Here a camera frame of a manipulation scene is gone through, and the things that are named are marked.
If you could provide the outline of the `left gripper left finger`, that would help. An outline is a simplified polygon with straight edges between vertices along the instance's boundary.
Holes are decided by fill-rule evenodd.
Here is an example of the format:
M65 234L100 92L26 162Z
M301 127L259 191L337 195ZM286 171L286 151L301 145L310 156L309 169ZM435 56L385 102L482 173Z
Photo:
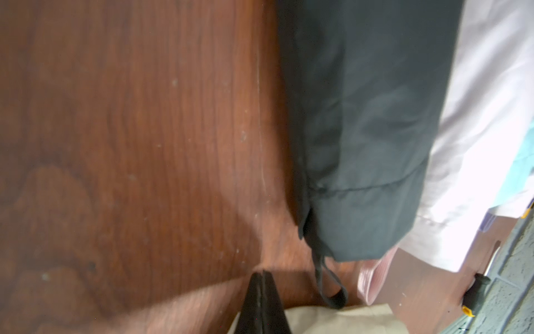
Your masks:
M263 333L263 275L254 273L249 282L246 296L241 308L235 334Z

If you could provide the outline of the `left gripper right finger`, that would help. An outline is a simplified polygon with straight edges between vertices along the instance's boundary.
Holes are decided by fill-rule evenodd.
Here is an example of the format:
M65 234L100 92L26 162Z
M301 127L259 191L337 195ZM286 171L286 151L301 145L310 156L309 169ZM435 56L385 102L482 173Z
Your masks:
M268 271L262 272L261 280L261 332L291 334L274 277Z

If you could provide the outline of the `cream sleeved umbrella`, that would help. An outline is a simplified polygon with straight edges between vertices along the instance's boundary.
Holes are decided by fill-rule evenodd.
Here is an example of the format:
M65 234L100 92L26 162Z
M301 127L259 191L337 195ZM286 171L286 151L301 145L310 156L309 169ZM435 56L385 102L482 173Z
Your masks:
M300 306L285 310L292 333L407 333L387 304L353 306L334 310L322 306Z

